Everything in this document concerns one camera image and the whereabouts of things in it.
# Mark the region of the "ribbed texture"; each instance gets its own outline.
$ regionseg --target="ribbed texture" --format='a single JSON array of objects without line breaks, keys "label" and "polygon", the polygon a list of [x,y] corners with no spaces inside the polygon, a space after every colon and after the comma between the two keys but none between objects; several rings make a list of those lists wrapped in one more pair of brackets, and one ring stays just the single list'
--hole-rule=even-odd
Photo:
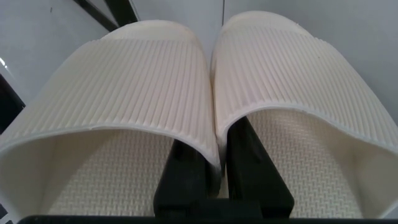
[{"label": "ribbed texture", "polygon": [[261,108],[314,114],[364,141],[398,152],[398,129],[356,71],[322,40],[268,27],[227,30],[218,46],[216,133]]},{"label": "ribbed texture", "polygon": [[7,128],[1,150],[44,136],[126,128],[193,146],[220,168],[210,82],[196,45],[96,40],[73,53]]},{"label": "ribbed texture", "polygon": [[171,21],[140,21],[122,26],[101,38],[177,40],[201,47],[198,37],[187,27]]}]

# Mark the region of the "white slipper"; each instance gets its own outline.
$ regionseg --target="white slipper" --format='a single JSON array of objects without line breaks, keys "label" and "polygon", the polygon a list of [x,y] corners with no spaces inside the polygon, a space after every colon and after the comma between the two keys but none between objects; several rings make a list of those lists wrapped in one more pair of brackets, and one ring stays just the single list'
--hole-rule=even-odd
[{"label": "white slipper", "polygon": [[173,22],[80,47],[0,138],[0,201],[28,215],[151,216],[178,139],[220,174],[210,83],[196,37]]},{"label": "white slipper", "polygon": [[212,71],[220,144],[250,114],[295,199],[292,217],[377,218],[395,207],[398,128],[332,46],[279,15],[245,12],[224,25]]}]

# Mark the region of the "gray wall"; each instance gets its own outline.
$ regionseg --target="gray wall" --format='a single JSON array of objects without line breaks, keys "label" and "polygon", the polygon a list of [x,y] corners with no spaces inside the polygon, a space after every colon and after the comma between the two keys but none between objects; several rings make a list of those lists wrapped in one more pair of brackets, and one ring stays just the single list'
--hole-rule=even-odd
[{"label": "gray wall", "polygon": [[225,0],[224,22],[250,10],[281,14],[333,45],[398,124],[397,0]]},{"label": "gray wall", "polygon": [[29,104],[70,54],[107,33],[72,0],[0,1],[0,74]]}]

